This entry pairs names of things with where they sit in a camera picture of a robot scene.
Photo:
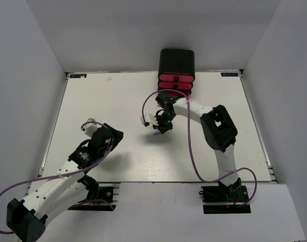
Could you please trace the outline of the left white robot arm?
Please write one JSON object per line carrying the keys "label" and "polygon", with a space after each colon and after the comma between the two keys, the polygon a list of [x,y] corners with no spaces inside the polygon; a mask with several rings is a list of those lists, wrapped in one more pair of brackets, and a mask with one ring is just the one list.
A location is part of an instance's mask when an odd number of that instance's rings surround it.
{"label": "left white robot arm", "polygon": [[94,120],[88,120],[81,129],[88,139],[69,155],[54,178],[46,179],[22,200],[8,203],[7,226],[21,241],[37,241],[50,222],[71,207],[111,205],[110,188],[101,187],[87,173],[118,145],[124,134]]}

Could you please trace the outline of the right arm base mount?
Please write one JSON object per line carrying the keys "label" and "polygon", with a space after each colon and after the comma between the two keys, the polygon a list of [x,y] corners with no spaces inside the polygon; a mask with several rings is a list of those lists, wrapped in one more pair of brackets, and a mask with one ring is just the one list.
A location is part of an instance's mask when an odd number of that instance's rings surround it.
{"label": "right arm base mount", "polygon": [[204,214],[250,214],[249,196],[241,179],[226,187],[220,181],[218,186],[203,186],[199,191]]}

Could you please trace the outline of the black drawer organizer cabinet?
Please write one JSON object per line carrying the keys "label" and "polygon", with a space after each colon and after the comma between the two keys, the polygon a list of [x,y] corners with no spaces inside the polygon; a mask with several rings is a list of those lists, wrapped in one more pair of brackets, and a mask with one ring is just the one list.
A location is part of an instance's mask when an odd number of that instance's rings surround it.
{"label": "black drawer organizer cabinet", "polygon": [[160,52],[158,77],[161,74],[195,76],[195,53],[192,50],[165,48]]}

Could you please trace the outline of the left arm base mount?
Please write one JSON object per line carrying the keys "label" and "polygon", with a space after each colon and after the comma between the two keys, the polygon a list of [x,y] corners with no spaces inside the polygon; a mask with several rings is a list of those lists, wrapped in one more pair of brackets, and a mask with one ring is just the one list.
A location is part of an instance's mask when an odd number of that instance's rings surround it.
{"label": "left arm base mount", "polygon": [[72,211],[114,211],[117,206],[120,183],[100,183],[85,175],[75,184],[81,185],[81,191],[86,192],[83,199],[72,205]]}

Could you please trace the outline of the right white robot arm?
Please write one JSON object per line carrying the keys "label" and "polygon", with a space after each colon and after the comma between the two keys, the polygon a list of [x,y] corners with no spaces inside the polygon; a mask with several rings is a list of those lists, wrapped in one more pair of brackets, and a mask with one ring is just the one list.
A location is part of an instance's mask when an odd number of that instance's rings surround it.
{"label": "right white robot arm", "polygon": [[172,120],[177,116],[184,116],[202,126],[205,140],[214,150],[219,178],[220,197],[226,201],[233,200],[241,186],[241,179],[236,172],[234,158],[234,144],[237,128],[227,109],[223,105],[207,107],[198,103],[188,102],[186,98],[171,97],[162,92],[155,98],[162,108],[162,114],[156,112],[153,128],[164,134],[172,130]]}

